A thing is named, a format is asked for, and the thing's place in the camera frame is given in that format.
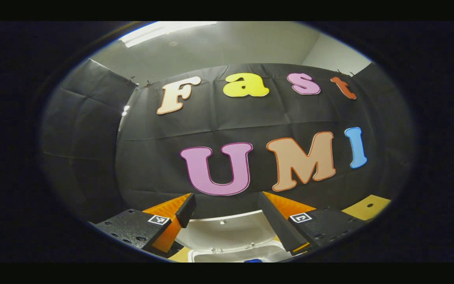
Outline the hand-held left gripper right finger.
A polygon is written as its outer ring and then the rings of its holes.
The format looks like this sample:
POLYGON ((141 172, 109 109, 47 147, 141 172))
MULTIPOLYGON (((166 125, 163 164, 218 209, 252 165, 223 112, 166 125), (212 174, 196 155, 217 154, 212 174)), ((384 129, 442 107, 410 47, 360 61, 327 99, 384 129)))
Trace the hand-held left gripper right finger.
POLYGON ((327 246, 366 224, 341 210, 317 209, 268 192, 258 194, 258 205, 284 249, 292 255, 327 246))

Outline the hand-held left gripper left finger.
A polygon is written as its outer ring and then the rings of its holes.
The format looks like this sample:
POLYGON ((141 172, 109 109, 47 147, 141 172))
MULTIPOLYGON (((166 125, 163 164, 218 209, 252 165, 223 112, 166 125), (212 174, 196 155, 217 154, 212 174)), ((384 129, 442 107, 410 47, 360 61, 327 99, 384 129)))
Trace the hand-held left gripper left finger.
POLYGON ((196 209, 196 196, 188 193, 145 210, 128 209, 94 225, 108 237, 165 257, 196 209))

